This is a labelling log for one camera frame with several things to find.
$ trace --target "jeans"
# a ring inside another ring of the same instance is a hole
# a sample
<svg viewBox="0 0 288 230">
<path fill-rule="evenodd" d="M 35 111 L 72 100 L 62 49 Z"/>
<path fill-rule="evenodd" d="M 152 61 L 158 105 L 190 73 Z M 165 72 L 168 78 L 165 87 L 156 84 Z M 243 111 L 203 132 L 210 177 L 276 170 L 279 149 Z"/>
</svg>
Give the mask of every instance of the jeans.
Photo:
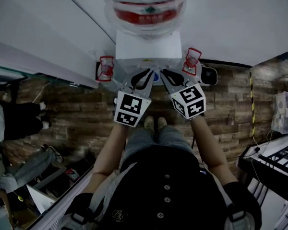
<svg viewBox="0 0 288 230">
<path fill-rule="evenodd" d="M 48 149 L 45 152 L 35 153 L 25 164 L 6 167 L 6 175 L 0 178 L 0 189 L 10 193 L 26 185 L 41 175 L 55 159 L 54 152 Z"/>
<path fill-rule="evenodd" d="M 183 138 L 182 133 L 173 126 L 166 125 L 156 137 L 146 129 L 139 128 L 129 137 L 122 162 L 131 155 L 155 145 L 183 149 L 193 154 L 191 146 Z"/>
</svg>

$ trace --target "black shirt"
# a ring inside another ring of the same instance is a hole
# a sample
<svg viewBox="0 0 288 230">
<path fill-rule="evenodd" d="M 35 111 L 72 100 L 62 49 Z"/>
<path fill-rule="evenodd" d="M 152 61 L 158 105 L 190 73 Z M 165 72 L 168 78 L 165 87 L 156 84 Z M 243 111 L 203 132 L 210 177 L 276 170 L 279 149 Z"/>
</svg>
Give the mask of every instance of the black shirt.
<svg viewBox="0 0 288 230">
<path fill-rule="evenodd" d="M 129 157 L 121 172 L 134 162 L 112 196 L 101 229 L 224 229 L 228 208 L 194 155 L 153 146 Z M 223 188 L 236 206 L 253 215 L 255 229 L 260 229 L 260 207 L 247 188 L 238 182 Z M 89 195 L 79 195 L 78 201 L 81 197 Z"/>
</svg>

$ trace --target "person's arm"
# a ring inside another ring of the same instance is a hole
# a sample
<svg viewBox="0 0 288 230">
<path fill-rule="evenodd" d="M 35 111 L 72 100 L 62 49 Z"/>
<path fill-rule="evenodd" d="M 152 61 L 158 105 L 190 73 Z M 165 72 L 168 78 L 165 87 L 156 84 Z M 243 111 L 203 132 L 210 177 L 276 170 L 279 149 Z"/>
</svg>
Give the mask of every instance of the person's arm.
<svg viewBox="0 0 288 230">
<path fill-rule="evenodd" d="M 201 158 L 207 164 L 209 171 L 218 178 L 222 185 L 237 182 L 229 170 L 224 152 L 205 119 L 200 115 L 197 116 L 191 120 L 191 127 Z"/>
<path fill-rule="evenodd" d="M 11 208 L 10 208 L 10 203 L 8 200 L 8 196 L 6 194 L 6 191 L 4 189 L 0 189 L 0 198 L 3 200 L 6 210 L 8 211 L 8 215 L 9 215 L 9 221 L 11 224 L 12 229 L 14 229 L 14 221 L 13 221 L 13 216 L 12 216 L 12 212 L 11 212 Z"/>
<path fill-rule="evenodd" d="M 128 137 L 128 126 L 115 123 L 109 138 L 93 167 L 89 184 L 82 193 L 94 193 L 99 185 L 120 165 L 121 154 Z"/>
</svg>

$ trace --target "wood paneling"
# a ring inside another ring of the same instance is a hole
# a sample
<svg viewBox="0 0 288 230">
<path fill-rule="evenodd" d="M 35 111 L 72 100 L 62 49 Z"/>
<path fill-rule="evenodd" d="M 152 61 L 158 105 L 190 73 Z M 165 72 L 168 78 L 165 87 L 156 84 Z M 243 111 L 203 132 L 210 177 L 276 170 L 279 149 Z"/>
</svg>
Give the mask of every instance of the wood paneling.
<svg viewBox="0 0 288 230">
<path fill-rule="evenodd" d="M 254 143 L 249 70 L 216 64 L 207 66 L 216 68 L 218 84 L 203 87 L 207 101 L 205 118 L 226 153 L 231 170 L 235 172 L 237 158 L 233 157 L 239 156 L 248 145 Z M 272 81 L 277 74 L 265 65 L 255 67 L 252 72 L 256 113 L 255 138 L 257 142 L 261 142 L 270 131 L 272 96 L 277 93 L 276 85 Z M 23 82 L 17 102 L 33 101 L 45 84 L 46 81 L 35 79 Z M 103 88 L 88 90 L 56 83 L 48 85 L 37 102 L 47 102 L 43 115 L 49 117 L 51 128 L 22 140 L 4 142 L 6 155 L 11 162 L 20 163 L 46 143 L 57 147 L 70 161 L 80 159 L 87 152 L 93 152 L 97 156 L 113 127 L 114 97 L 115 93 Z M 173 110 L 164 87 L 153 87 L 150 97 L 153 102 L 145 116 L 166 117 L 168 123 L 181 131 L 191 144 L 190 124 Z M 196 145 L 194 154 L 199 157 Z"/>
</svg>

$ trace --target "cable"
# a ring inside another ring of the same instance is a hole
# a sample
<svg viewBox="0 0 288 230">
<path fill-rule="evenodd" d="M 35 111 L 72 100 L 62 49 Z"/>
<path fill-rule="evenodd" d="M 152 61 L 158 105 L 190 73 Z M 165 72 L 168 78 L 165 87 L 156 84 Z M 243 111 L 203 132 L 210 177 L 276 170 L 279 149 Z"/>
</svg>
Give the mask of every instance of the cable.
<svg viewBox="0 0 288 230">
<path fill-rule="evenodd" d="M 270 130 L 270 131 L 268 132 L 267 136 L 265 137 L 266 140 L 267 140 L 267 142 L 268 142 L 268 144 L 266 145 L 266 147 L 264 148 L 263 152 L 261 153 L 262 155 L 264 154 L 264 151 L 267 149 L 267 147 L 269 146 L 269 144 L 270 144 L 270 142 L 271 142 L 271 140 L 272 140 L 272 133 L 273 133 L 273 130 Z"/>
<path fill-rule="evenodd" d="M 258 201 L 258 199 L 259 199 L 259 197 L 260 197 L 260 194 L 263 192 L 263 189 L 264 189 L 264 184 L 262 184 L 261 183 L 261 189 L 259 189 L 259 192 L 258 192 L 258 195 L 257 195 L 257 197 L 255 198 L 256 199 L 256 201 Z"/>
<path fill-rule="evenodd" d="M 81 9 L 82 10 L 82 12 L 84 12 L 88 17 L 90 17 L 90 19 L 92 20 L 92 21 L 94 21 L 95 22 L 95 24 L 108 36 L 108 38 L 116 45 L 116 43 L 115 43 L 115 41 L 110 37 L 110 35 L 106 32 L 106 30 L 76 1 L 76 0 L 72 0 L 73 1 L 73 3 L 75 4 L 75 5 L 77 5 L 77 7 L 79 8 L 79 9 Z"/>
<path fill-rule="evenodd" d="M 264 197 L 263 197 L 263 200 L 262 200 L 262 202 L 260 203 L 260 208 L 261 208 L 261 206 L 264 204 L 264 200 L 265 200 L 265 197 L 267 196 L 267 193 L 268 193 L 268 190 L 269 190 L 269 188 L 267 187 L 267 186 L 265 186 L 267 189 L 266 189 L 266 191 L 265 191 L 265 193 L 264 193 Z"/>
<path fill-rule="evenodd" d="M 275 140 L 271 140 L 271 141 L 277 141 L 277 140 L 279 140 L 279 139 L 281 139 L 281 138 L 283 138 L 283 137 L 285 137 L 285 136 L 288 136 L 288 135 L 282 135 L 281 137 L 279 137 L 279 138 L 277 138 L 277 139 L 275 139 Z"/>
<path fill-rule="evenodd" d="M 255 138 L 253 137 L 253 141 L 256 143 L 256 145 L 258 146 L 258 143 L 256 142 Z"/>
<path fill-rule="evenodd" d="M 41 90 L 40 93 L 37 95 L 37 97 L 35 97 L 35 99 L 32 101 L 32 103 L 34 103 L 34 102 L 39 98 L 39 96 L 42 94 L 44 88 L 45 88 L 46 86 L 50 85 L 50 84 L 51 84 L 51 82 L 45 84 L 45 85 L 42 87 L 42 90 Z"/>
<path fill-rule="evenodd" d="M 252 166 L 253 166 L 253 169 L 254 169 L 254 171 L 255 171 L 255 174 L 256 174 L 256 176 L 257 176 L 257 179 L 259 180 L 259 177 L 258 177 L 257 172 L 256 172 L 256 170 L 255 170 L 255 167 L 254 167 L 254 165 L 253 165 L 253 160 L 254 160 L 254 158 L 252 158 L 251 164 L 252 164 Z"/>
<path fill-rule="evenodd" d="M 255 153 L 253 153 L 253 154 L 251 154 L 251 155 L 248 155 L 248 156 L 243 156 L 243 158 L 253 156 L 253 155 L 256 154 L 256 153 L 258 153 L 258 152 L 255 152 Z M 231 158 L 228 158 L 228 159 L 235 159 L 235 158 L 239 158 L 240 156 L 231 157 Z"/>
<path fill-rule="evenodd" d="M 259 181 L 257 181 L 257 185 L 256 185 L 256 187 L 255 187 L 255 190 L 254 190 L 254 192 L 252 193 L 253 195 L 254 195 L 254 197 L 255 197 L 255 194 L 256 194 L 256 192 L 257 192 L 257 189 L 258 189 L 258 186 L 260 185 L 260 182 Z"/>
</svg>

